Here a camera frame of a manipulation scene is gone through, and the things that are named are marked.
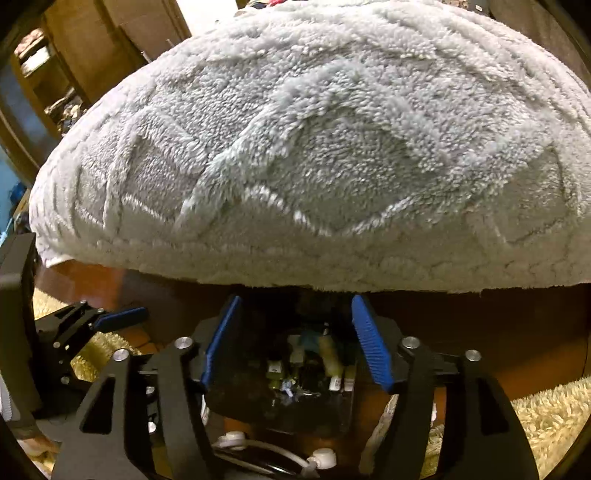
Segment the wooden floor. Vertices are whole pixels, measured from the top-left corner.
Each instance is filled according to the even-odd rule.
[[[200,285],[75,261],[42,268],[37,287],[67,303],[86,299],[106,310],[147,307],[150,320],[143,327],[123,332],[145,353],[190,335],[200,320],[218,313],[233,290],[231,286]],[[370,300],[378,314],[395,319],[405,334],[419,337],[435,351],[481,351],[483,367],[499,379],[509,397],[519,398],[582,376],[587,358],[589,293],[587,286],[480,294],[396,291],[372,294]],[[341,465],[356,465],[388,401],[367,370],[362,370],[355,387],[353,425],[345,437],[252,434],[306,455],[319,446],[331,446]],[[438,405],[441,421],[441,393]],[[226,421],[226,427],[251,431],[232,420]]]

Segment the blue wall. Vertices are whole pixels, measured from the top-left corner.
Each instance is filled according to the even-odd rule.
[[[10,219],[10,192],[18,183],[18,177],[6,164],[6,153],[0,147],[0,232],[4,231]]]

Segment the yellow shaggy rug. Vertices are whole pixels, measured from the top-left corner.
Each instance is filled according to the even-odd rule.
[[[46,293],[35,290],[35,318],[54,312],[64,305]],[[114,333],[95,334],[80,355],[72,360],[76,375],[84,380],[93,381],[113,352],[119,348],[134,350]],[[540,478],[544,478],[562,459],[589,418],[591,377],[520,398],[512,403],[534,452]],[[387,425],[387,422],[381,422],[381,426],[385,424]],[[423,476],[435,473],[442,439],[443,428],[434,428],[427,447]],[[45,459],[35,460],[45,460],[49,469],[53,464],[51,455]]]

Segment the silver screw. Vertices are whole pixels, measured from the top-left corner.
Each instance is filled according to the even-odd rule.
[[[479,362],[482,360],[482,354],[478,350],[468,350],[466,351],[466,358],[470,362]]]
[[[129,350],[126,350],[125,348],[115,350],[115,353],[113,353],[113,359],[115,359],[116,362],[122,362],[127,357],[129,357]]]
[[[421,345],[421,340],[417,337],[404,337],[402,339],[402,345],[413,350]]]
[[[176,348],[178,348],[179,350],[182,350],[184,348],[189,348],[192,344],[193,344],[193,339],[191,337],[181,337],[181,338],[177,338],[174,341],[174,346]]]

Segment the white plush blanket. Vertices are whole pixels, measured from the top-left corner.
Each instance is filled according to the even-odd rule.
[[[590,279],[583,83],[434,0],[340,3],[242,16],[105,95],[33,188],[46,264],[356,291]]]

